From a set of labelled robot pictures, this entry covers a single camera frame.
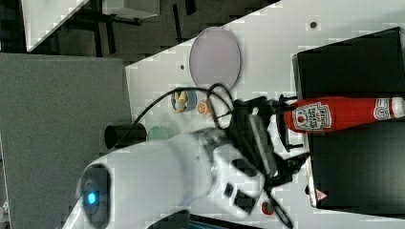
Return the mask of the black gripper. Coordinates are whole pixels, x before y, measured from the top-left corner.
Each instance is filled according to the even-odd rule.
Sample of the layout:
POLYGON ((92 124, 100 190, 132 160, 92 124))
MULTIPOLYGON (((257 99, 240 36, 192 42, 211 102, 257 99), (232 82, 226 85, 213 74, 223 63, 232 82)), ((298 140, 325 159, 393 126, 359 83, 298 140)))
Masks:
POLYGON ((310 156, 310 153, 302 153, 283 159, 274 152, 267 131, 270 118, 292 110, 285 102, 265 96, 233 101, 228 136, 242 155, 265 176, 265 191, 292 182, 292 176, 301 170, 310 156))

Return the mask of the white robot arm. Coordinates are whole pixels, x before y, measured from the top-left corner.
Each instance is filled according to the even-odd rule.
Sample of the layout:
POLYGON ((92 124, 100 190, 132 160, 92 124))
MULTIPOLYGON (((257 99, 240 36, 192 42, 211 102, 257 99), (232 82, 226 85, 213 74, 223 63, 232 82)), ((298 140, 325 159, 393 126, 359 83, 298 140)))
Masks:
POLYGON ((250 217, 262 195, 308 160, 282 158, 266 129, 289 107, 261 96, 236 100, 226 128, 204 128, 113 151, 90 163, 62 229, 187 229, 200 210, 250 217))

